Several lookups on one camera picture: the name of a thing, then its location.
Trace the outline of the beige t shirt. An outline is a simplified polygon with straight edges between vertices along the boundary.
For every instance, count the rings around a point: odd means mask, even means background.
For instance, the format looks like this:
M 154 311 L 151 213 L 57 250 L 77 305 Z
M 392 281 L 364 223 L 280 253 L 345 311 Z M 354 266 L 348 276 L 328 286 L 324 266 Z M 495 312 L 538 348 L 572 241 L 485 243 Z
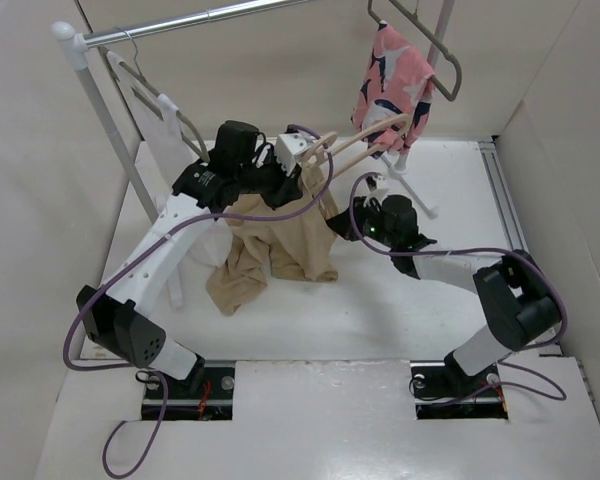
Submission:
M 278 222 L 229 219 L 233 234 L 227 260 L 211 274 L 206 290 L 219 311 L 233 315 L 254 301 L 267 279 L 331 283 L 338 272 L 330 263 L 336 234 L 326 221 L 338 214 L 327 192 L 301 216 Z

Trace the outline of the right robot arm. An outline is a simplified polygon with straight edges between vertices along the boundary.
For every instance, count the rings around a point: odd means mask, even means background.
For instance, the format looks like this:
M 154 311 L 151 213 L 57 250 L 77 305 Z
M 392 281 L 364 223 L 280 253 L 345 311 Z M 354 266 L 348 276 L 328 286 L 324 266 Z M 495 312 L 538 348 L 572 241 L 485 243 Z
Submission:
M 497 362 L 531 348 L 554 326 L 563 326 L 565 307 L 524 250 L 475 247 L 443 250 L 419 229 L 412 202 L 402 195 L 382 201 L 355 196 L 327 222 L 347 241 L 363 241 L 391 259 L 402 274 L 448 284 L 474 294 L 485 324 L 448 353 L 441 367 L 413 372 L 427 398 L 471 398 L 483 392 L 479 380 Z

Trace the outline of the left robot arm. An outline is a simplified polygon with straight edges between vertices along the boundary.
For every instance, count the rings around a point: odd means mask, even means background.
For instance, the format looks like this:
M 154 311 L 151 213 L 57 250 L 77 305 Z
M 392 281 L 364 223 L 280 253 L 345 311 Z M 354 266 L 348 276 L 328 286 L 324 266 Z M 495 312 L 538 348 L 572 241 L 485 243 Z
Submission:
M 91 342 L 119 357 L 122 368 L 162 374 L 181 396 L 200 390 L 205 360 L 151 320 L 163 287 L 240 195 L 257 194 L 272 208 L 302 195 L 306 136 L 288 127 L 274 143 L 260 137 L 251 124 L 223 123 L 213 149 L 181 171 L 156 221 L 121 267 L 101 287 L 84 286 L 76 298 L 75 323 Z

